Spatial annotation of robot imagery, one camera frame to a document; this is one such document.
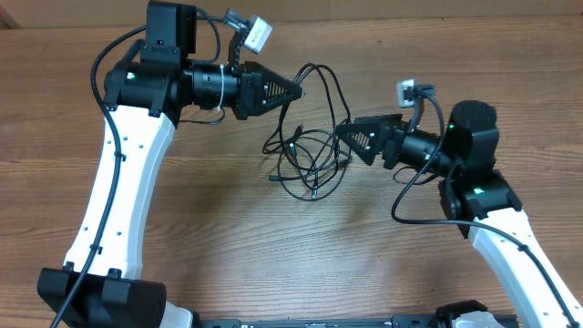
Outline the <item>black USB cable long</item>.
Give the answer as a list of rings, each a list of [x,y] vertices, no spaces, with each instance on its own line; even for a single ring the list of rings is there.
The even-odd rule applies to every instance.
[[[326,75],[324,71],[332,78],[333,85],[336,88],[336,93],[340,98],[341,105],[339,108],[344,110],[344,119],[339,119],[338,115],[335,112],[334,104],[332,101],[332,93],[330,91],[329,83],[326,80]],[[316,74],[320,81],[322,82],[322,91],[324,92],[324,101],[316,102],[309,101],[307,105],[299,105],[299,110],[293,110],[292,114],[297,116],[298,119],[304,119],[306,122],[310,121],[312,124],[317,124],[319,126],[323,126],[323,123],[319,121],[319,119],[324,118],[323,111],[326,109],[331,120],[332,131],[341,124],[348,124],[352,122],[351,111],[350,108],[345,100],[343,95],[340,83],[338,81],[337,76],[335,73],[326,65],[324,64],[314,64],[308,63],[305,64],[303,67],[300,68],[296,77],[293,80],[293,83],[297,86],[300,86],[304,79],[306,79],[311,73]],[[292,139],[299,138],[303,132],[307,132],[307,130],[302,130],[299,132],[299,136],[293,135],[292,137],[284,137],[283,136],[283,126],[284,120],[286,116],[289,114],[291,104],[285,104],[281,108],[281,113],[278,119],[278,125],[272,135],[265,141],[262,147],[262,153],[265,155],[270,155],[274,153],[282,153],[284,148],[290,146],[292,143]]]

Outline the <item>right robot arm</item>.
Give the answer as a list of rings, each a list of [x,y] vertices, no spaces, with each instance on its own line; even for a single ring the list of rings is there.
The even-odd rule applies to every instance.
[[[445,118],[433,85],[398,84],[400,114],[357,118],[335,132],[367,165],[405,164],[417,177],[440,178],[443,225],[456,226],[494,272],[526,327],[579,327],[582,307],[540,247],[523,203],[495,168],[499,130],[494,107],[478,100],[454,105]],[[425,102],[436,109],[440,131],[422,131]]]

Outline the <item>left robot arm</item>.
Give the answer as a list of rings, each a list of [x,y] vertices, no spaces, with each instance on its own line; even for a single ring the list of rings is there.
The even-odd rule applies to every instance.
[[[228,61],[198,60],[196,32],[206,12],[151,1],[145,25],[126,33],[131,46],[91,88],[105,119],[102,153],[87,211],[61,269],[43,269],[37,291],[70,327],[197,327],[199,315],[172,304],[163,283],[147,282],[143,240],[159,169],[184,107],[261,116],[302,96],[302,88],[252,61],[271,25],[228,11],[234,34]]]

